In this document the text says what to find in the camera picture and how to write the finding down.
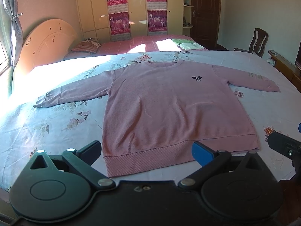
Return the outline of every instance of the curtain tieback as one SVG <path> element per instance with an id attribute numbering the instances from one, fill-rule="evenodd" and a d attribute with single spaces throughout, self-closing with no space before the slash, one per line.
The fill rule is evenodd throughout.
<path id="1" fill-rule="evenodd" d="M 19 16 L 21 16 L 21 15 L 23 15 L 23 13 L 19 13 L 19 14 L 17 14 L 16 16 L 12 17 L 11 19 L 15 19 L 15 18 L 17 18 L 17 17 L 19 17 Z"/>

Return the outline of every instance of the dresser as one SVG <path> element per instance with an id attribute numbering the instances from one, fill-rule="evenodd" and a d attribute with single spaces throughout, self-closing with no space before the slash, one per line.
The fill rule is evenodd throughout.
<path id="1" fill-rule="evenodd" d="M 300 70 L 279 53 L 277 53 L 277 55 L 274 55 L 270 51 L 268 53 L 272 59 L 276 61 L 275 68 L 281 72 L 298 89 L 299 92 L 301 92 Z"/>

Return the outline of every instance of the white floral bedsheet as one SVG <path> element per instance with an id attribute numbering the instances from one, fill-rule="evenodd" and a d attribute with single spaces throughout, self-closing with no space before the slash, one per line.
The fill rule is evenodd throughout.
<path id="1" fill-rule="evenodd" d="M 266 137 L 280 131 L 301 140 L 301 94 L 274 67 L 260 57 L 232 51 L 150 52 L 114 56 L 99 56 L 63 61 L 39 66 L 29 73 L 24 87 L 2 103 L 0 117 L 0 187 L 9 191 L 17 176 L 37 149 L 50 155 L 61 154 L 67 148 L 80 149 L 102 137 L 103 116 L 107 96 L 88 101 L 62 104 L 51 108 L 33 108 L 38 96 L 66 83 L 100 74 L 105 70 L 126 67 L 145 60 L 171 62 L 179 58 L 188 61 L 223 65 L 263 75 L 276 82 L 281 93 L 256 91 L 230 86 L 253 122 L 260 142 L 258 152 L 277 180 L 291 178 L 291 161 L 271 150 Z M 93 165 L 106 174 L 102 157 Z M 196 162 L 156 169 L 115 178 L 137 180 L 175 180 L 200 168 Z"/>

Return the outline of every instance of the blue gripper pad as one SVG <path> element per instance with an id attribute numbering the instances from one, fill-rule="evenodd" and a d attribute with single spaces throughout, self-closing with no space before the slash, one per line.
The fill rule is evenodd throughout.
<path id="1" fill-rule="evenodd" d="M 192 156 L 203 167 L 214 160 L 214 151 L 200 142 L 192 144 Z"/>

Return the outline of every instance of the sweatshirt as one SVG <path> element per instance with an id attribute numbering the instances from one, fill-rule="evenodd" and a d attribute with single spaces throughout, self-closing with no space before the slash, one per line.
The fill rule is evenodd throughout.
<path id="1" fill-rule="evenodd" d="M 258 148 L 255 128 L 229 83 L 280 92 L 266 77 L 237 69 L 147 61 L 56 88 L 34 107 L 108 95 L 103 157 L 109 177 L 123 176 L 193 161 L 194 141 L 229 152 Z"/>

